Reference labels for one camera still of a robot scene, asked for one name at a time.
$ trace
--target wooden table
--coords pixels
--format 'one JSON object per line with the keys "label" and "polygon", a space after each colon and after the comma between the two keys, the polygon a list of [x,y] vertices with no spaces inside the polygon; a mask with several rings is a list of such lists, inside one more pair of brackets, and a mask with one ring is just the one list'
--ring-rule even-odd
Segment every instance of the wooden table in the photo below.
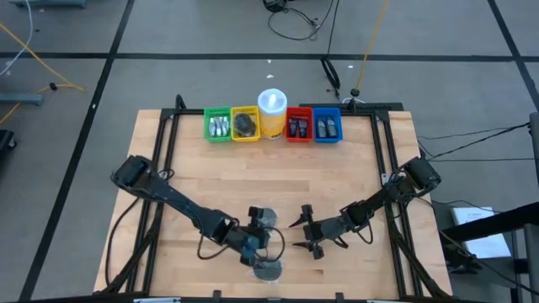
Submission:
{"label": "wooden table", "polygon": [[[159,110],[139,112],[129,154],[151,158],[159,115]],[[390,117],[398,162],[404,163],[419,154],[412,117],[409,112],[391,112]],[[344,140],[330,145],[288,143],[285,139],[211,144],[203,139],[203,124],[201,115],[180,116],[172,164],[176,174],[170,184],[196,203],[223,210],[244,225],[248,223],[250,205],[275,210],[277,227],[286,238],[281,259],[283,274],[276,283],[262,282],[254,277],[252,269],[240,264],[239,255],[233,250],[210,261],[199,260],[199,232],[186,217],[166,205],[151,295],[211,297],[213,290],[221,290],[223,297],[330,299],[342,292],[346,299],[397,299],[383,210],[378,210],[371,220],[373,244],[366,245],[358,236],[348,233],[344,239],[350,248],[324,242],[325,257],[316,261],[306,249],[291,245],[304,241],[301,227],[288,228],[298,218],[301,205],[311,204],[314,219],[320,220],[337,215],[343,206],[366,199],[381,188],[368,118],[343,117]],[[382,124],[379,126],[384,138]],[[385,158],[389,159],[383,139],[382,144]],[[386,167],[391,167],[388,160]],[[111,226],[132,200],[126,192],[118,193]],[[140,211],[141,203],[115,233],[112,278],[131,255]],[[440,287],[451,293],[433,210],[422,202],[413,202],[408,213],[419,260]],[[362,233],[369,236],[367,230]],[[278,253],[280,245],[280,238],[274,235],[270,255]],[[202,254],[218,249],[216,244],[205,241]],[[105,287],[104,255],[105,251],[96,290]],[[412,294],[408,263],[401,256],[407,291]],[[136,289],[141,288],[145,262],[143,258]]]}

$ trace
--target white paper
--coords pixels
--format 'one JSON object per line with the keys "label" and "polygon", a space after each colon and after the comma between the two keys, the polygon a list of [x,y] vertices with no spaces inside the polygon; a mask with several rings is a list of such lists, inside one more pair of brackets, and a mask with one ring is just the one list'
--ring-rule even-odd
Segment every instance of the white paper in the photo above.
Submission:
{"label": "white paper", "polygon": [[[455,207],[452,209],[453,218],[457,225],[472,222],[494,215],[491,207]],[[510,257],[511,253],[505,242],[504,235],[492,235],[481,239],[464,242],[466,249],[478,258]]]}

